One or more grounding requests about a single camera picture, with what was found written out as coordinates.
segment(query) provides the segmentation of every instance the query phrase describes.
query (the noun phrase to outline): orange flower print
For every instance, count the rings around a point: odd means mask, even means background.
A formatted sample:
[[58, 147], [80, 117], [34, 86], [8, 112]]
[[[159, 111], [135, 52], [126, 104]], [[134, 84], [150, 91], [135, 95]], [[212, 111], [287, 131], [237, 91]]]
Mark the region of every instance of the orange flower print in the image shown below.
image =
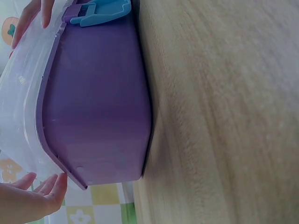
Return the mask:
[[17, 173], [23, 170], [20, 165], [11, 159], [0, 160], [0, 169], [2, 169], [3, 182], [15, 182]]

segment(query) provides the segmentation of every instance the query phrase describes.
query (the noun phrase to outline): human hand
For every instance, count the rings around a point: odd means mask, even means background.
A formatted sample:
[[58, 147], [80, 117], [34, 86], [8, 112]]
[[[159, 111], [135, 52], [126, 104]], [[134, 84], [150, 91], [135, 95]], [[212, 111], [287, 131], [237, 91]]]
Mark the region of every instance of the human hand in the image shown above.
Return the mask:
[[0, 183], [0, 217], [2, 224], [24, 224], [58, 211], [67, 189], [67, 175], [53, 175], [34, 191], [27, 191], [36, 178], [28, 173], [20, 180]]
[[18, 24], [15, 28], [12, 49], [18, 45], [20, 39], [26, 32], [28, 26], [36, 17], [39, 11], [42, 11], [42, 27], [46, 28], [51, 20], [54, 0], [32, 0], [23, 10]]

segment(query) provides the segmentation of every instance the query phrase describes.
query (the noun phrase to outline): purple plastic container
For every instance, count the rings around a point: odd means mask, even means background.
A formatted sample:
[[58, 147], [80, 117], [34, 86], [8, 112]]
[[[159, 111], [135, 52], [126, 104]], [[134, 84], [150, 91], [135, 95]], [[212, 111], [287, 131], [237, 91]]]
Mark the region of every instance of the purple plastic container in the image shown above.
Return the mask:
[[86, 28], [63, 26], [37, 103], [42, 147], [83, 189], [137, 180], [151, 107], [133, 15]]

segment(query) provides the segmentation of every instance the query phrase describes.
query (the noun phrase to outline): flower pattern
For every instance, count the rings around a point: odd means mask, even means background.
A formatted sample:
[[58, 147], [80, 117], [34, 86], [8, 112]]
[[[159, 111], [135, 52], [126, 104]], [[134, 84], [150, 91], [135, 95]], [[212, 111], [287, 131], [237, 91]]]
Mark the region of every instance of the flower pattern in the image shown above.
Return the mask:
[[76, 214], [70, 215], [73, 224], [88, 224], [91, 220], [89, 215], [85, 215], [81, 209], [78, 209]]
[[4, 42], [11, 45], [15, 32], [15, 27], [18, 24], [19, 18], [8, 17], [2, 24], [1, 35]]
[[0, 160], [0, 169], [2, 169], [3, 182], [15, 182], [17, 180], [17, 173], [23, 169], [15, 161], [11, 159]]

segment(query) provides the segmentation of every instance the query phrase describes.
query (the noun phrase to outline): yellow square pattern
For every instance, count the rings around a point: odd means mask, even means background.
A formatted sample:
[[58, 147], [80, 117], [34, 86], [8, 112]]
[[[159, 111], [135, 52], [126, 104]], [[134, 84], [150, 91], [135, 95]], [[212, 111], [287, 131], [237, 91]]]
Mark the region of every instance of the yellow square pattern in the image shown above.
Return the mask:
[[95, 224], [93, 207], [66, 207], [69, 224]]
[[91, 186], [90, 191], [92, 194], [93, 205], [120, 204], [116, 184]]

